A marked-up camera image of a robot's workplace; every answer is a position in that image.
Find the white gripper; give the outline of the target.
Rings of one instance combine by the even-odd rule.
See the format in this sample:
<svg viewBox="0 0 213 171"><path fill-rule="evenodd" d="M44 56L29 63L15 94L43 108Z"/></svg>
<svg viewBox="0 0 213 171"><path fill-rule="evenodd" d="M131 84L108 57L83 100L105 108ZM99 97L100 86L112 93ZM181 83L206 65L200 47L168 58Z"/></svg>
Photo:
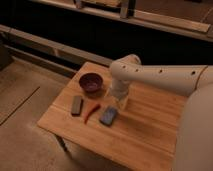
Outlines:
<svg viewBox="0 0 213 171"><path fill-rule="evenodd" d="M118 109L124 110L129 96L129 81L121 81L113 78L108 89L110 103Z"/></svg>

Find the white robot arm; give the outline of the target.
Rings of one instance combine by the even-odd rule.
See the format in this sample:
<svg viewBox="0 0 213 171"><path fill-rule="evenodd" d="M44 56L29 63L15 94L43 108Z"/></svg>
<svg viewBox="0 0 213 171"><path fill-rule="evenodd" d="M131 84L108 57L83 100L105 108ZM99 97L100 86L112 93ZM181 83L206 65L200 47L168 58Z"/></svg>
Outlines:
<svg viewBox="0 0 213 171"><path fill-rule="evenodd" d="M132 82L188 96L182 112L172 171L213 171L213 64L143 66L135 54L114 60L109 92L118 101Z"/></svg>

